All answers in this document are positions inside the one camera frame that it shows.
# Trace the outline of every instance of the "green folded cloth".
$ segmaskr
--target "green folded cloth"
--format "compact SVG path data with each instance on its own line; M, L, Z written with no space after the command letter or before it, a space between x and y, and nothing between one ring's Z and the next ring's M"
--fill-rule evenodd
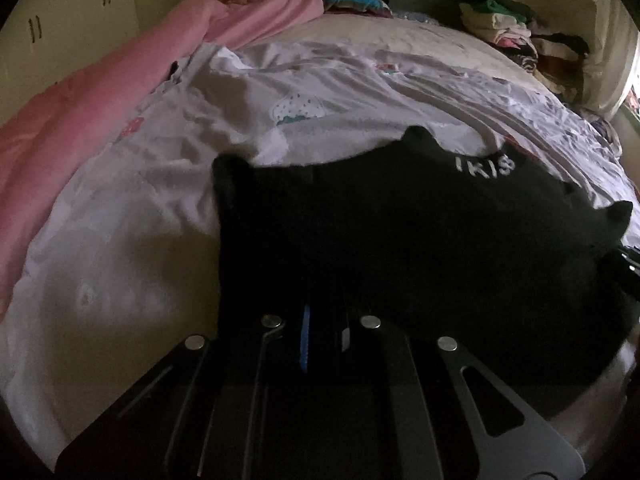
M527 23L527 18L522 14L517 12L513 12L511 9L508 9L505 6L502 6L495 0L485 0L479 4L471 4L472 9L475 12L482 12L483 14L490 14L492 12L497 12L498 14L506 14L507 16L513 16L516 20L521 23Z

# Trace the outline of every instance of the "mattress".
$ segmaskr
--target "mattress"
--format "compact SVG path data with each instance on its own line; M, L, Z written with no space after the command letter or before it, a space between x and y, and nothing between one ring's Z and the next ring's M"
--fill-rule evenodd
M32 241L0 324L0 392L47 466L178 341L214 336L219 153L327 162L421 124L443 148L479 155L510 135L594 206L632 201L625 241L638 242L634 188L598 134L501 54L439 29L326 16L238 52L203 44L114 129ZM551 421L588 462L623 406L633 351L625 343Z

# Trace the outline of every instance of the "white cabinet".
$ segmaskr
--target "white cabinet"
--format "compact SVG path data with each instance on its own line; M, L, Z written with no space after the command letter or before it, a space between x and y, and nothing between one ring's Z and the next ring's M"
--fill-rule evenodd
M133 0L20 0L0 30L0 124L137 32Z

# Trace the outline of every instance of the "stack of clothes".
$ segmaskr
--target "stack of clothes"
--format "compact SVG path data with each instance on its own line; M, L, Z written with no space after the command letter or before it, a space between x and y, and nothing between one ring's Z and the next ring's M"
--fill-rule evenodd
M538 54L527 28L535 20L533 10L513 0L466 0L460 10L466 30L534 73Z
M530 24L531 41L538 51L538 66L533 73L563 103L572 105L582 99L582 64L589 46L580 36L569 36Z

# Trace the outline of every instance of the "cabinet handle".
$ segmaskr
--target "cabinet handle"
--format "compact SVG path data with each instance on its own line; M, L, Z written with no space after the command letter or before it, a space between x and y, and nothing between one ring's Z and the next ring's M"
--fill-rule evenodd
M31 43L36 42L36 34L33 31L33 20L29 18L29 32L31 33Z

